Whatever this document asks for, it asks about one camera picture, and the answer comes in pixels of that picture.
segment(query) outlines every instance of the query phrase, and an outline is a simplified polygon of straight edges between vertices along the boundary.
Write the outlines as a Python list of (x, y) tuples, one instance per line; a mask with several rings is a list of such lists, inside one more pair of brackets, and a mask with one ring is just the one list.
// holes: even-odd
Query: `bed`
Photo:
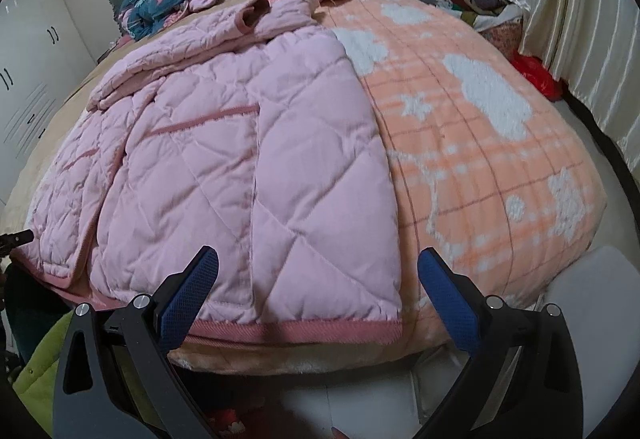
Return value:
[[(323, 5), (315, 18), (344, 45), (387, 152), (398, 202), (402, 335), (386, 345), (238, 343), (194, 328), (170, 356), (190, 369), (327, 372), (436, 347), (447, 335), (417, 281), (421, 249), (433, 245), (483, 292), (526, 307), (587, 250), (604, 210), (602, 184), (577, 135), (463, 22), (416, 0), (351, 0)], [(114, 63), (148, 42), (113, 51), (70, 95), (20, 174), (0, 232), (24, 227), (33, 194), (91, 91)], [(87, 289), (81, 281), (62, 294), (81, 301)]]

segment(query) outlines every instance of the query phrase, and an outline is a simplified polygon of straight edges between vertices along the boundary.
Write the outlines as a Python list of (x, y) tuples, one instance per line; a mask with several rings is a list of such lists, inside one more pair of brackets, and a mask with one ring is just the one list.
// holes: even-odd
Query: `metal screw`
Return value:
[(492, 309), (500, 309), (504, 305), (504, 302), (499, 296), (490, 296), (486, 299), (486, 304)]
[(133, 300), (133, 307), (135, 307), (136, 309), (144, 309), (149, 305), (150, 301), (150, 298), (146, 294), (141, 294), (140, 296), (136, 297), (135, 300)]
[(548, 312), (551, 316), (559, 316), (560, 308), (556, 304), (549, 304), (546, 306), (546, 312)]
[(89, 312), (89, 304), (80, 304), (78, 307), (76, 307), (76, 314), (78, 316), (84, 316), (88, 312)]

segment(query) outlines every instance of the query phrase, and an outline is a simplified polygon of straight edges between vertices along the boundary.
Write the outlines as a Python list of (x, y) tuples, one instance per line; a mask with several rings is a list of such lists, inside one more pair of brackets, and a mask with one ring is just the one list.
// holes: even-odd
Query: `pink quilted jacket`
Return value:
[(34, 197), (15, 258), (98, 308), (203, 245), (220, 275), (191, 329), (236, 342), (389, 343), (397, 206), (369, 99), (317, 0), (250, 2), (125, 56)]

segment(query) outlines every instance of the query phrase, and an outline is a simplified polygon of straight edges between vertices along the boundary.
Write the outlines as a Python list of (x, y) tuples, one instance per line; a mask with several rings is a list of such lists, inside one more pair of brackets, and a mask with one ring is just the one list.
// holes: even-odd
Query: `white cabinet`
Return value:
[(94, 66), (64, 0), (0, 2), (0, 200)]

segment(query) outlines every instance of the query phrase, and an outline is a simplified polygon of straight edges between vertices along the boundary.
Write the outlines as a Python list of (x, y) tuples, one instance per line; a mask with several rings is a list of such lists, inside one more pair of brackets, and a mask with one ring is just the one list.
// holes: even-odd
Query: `white satin curtain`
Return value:
[(593, 114), (640, 180), (640, 10), (634, 0), (513, 0), (520, 51), (542, 59)]

